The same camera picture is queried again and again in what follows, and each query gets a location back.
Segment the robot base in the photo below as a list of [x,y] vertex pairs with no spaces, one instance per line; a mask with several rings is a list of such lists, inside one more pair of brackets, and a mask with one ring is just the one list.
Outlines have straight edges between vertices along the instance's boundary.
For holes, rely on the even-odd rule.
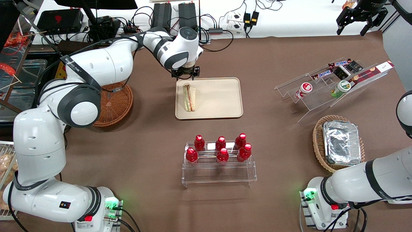
[[113,195],[113,192],[106,187],[97,187],[101,193],[101,204],[97,213],[90,222],[75,221],[76,232],[111,232],[113,225],[117,223],[103,220],[104,216],[116,216],[116,210],[107,209],[108,206],[120,206],[119,200]]
[[[323,177],[315,177],[309,181],[308,187],[300,192],[302,205],[304,207],[304,214],[306,219],[306,225],[313,227],[314,225],[318,230],[324,230],[332,223],[336,217],[344,210],[337,209],[332,210],[330,205],[323,199],[321,193],[321,181]],[[310,201],[303,201],[305,198],[312,198]],[[342,215],[336,222],[335,229],[346,228],[346,220],[348,213]]]

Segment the beige tray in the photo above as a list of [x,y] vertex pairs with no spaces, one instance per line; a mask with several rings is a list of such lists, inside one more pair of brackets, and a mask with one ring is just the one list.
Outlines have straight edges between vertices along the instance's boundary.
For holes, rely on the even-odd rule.
[[[196,88],[194,112],[185,110],[183,85]],[[238,118],[243,114],[240,82],[236,77],[198,78],[176,82],[175,116],[178,119]]]

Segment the brown table surface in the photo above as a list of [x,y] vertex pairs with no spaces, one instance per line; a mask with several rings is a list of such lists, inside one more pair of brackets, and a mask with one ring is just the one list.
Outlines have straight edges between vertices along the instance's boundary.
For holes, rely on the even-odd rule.
[[[208,47],[218,49],[228,42],[213,40]],[[366,160],[411,144],[396,119],[396,104],[405,90],[394,70],[340,107],[297,123],[304,112],[274,88],[341,57],[360,59],[366,65],[389,60],[380,32],[364,37],[236,39],[222,52],[205,52],[197,65],[201,77],[240,80],[243,116],[180,121],[174,116],[176,80],[148,51],[139,51],[129,81],[134,96],[131,113],[110,128],[73,128],[67,134],[63,180],[112,189],[142,232],[298,232],[298,191],[311,178],[330,175],[313,150],[312,131],[319,118],[336,114],[356,123]],[[219,135],[234,139],[241,132],[253,145],[257,182],[250,187],[222,183],[186,189],[182,185],[186,141],[197,134],[206,140]],[[366,207],[367,231],[410,231],[410,208],[385,202]],[[71,231],[68,223],[18,216],[30,232]],[[350,212],[349,228],[337,231],[352,231],[355,219],[356,212]],[[305,227],[304,219],[302,223],[305,231],[315,231]],[[15,222],[0,222],[0,231],[21,230]]]

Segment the red bottle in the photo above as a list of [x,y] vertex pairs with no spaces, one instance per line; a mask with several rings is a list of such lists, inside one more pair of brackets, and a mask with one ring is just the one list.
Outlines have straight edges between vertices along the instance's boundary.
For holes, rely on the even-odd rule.
[[189,147],[186,152],[186,159],[188,163],[198,163],[199,155],[193,148]]
[[215,144],[215,150],[220,151],[222,148],[226,148],[226,140],[225,137],[220,136]]
[[244,147],[246,144],[246,134],[241,133],[234,141],[233,150],[239,150],[241,147]]
[[220,151],[216,155],[216,162],[225,163],[228,160],[229,160],[229,153],[227,152],[227,149],[226,148],[220,149]]
[[205,140],[201,135],[196,135],[196,139],[194,140],[194,149],[198,152],[205,150]]
[[237,161],[244,162],[252,155],[252,145],[246,143],[244,147],[241,147],[239,154],[237,155]]

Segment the clear acrylic stand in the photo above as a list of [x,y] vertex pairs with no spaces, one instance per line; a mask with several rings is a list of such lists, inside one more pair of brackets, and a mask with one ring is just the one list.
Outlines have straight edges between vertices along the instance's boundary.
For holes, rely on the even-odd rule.
[[187,187],[192,183],[248,182],[249,186],[257,181],[256,164],[253,155],[244,162],[237,161],[239,150],[234,150],[234,141],[226,141],[229,160],[216,162],[215,141],[207,141],[205,151],[198,152],[199,162],[187,162],[186,151],[194,148],[193,142],[187,142],[182,164],[182,184]]
[[[346,58],[341,58],[339,60],[334,61],[335,62],[339,62],[339,61],[343,61],[343,60],[347,60]],[[345,78],[344,80],[349,81],[350,79],[352,79],[354,76],[368,70],[371,68],[376,67],[378,64],[374,64],[371,65],[370,67],[365,67],[365,65],[357,60],[356,61],[359,65],[361,65],[362,67],[364,67],[364,69],[360,72],[357,72],[355,74],[352,74],[350,76],[348,76],[347,78]],[[348,99],[349,97],[355,96],[360,94],[361,92],[363,92],[366,87],[369,87],[370,83],[372,83],[373,81],[383,77],[384,75],[387,74],[388,70],[383,72],[383,73],[379,73],[371,78],[368,78],[358,84],[356,84],[349,92],[344,93],[341,97],[339,98],[334,98],[331,95],[331,91],[336,87],[337,83],[340,81],[340,79],[335,75],[335,74],[330,74],[327,76],[324,76],[322,78],[318,78],[316,80],[312,80],[311,76],[314,76],[316,74],[322,73],[324,71],[326,71],[328,69],[328,65],[325,65],[317,70],[314,70],[311,73],[307,73],[304,74],[300,77],[297,77],[291,81],[288,81],[282,85],[276,86],[275,89],[278,90],[280,92],[280,94],[282,95],[282,97],[291,97],[291,99],[293,100],[294,103],[298,103],[299,100],[302,101],[302,103],[304,104],[307,113],[298,121],[302,121],[310,116],[313,116],[315,114],[318,114],[332,106],[334,106],[335,104],[337,104],[338,102],[342,102],[344,99]],[[297,98],[295,93],[296,91],[300,88],[300,85],[304,82],[309,82],[312,84],[313,90],[312,92],[310,92],[309,94],[305,95],[302,98]]]

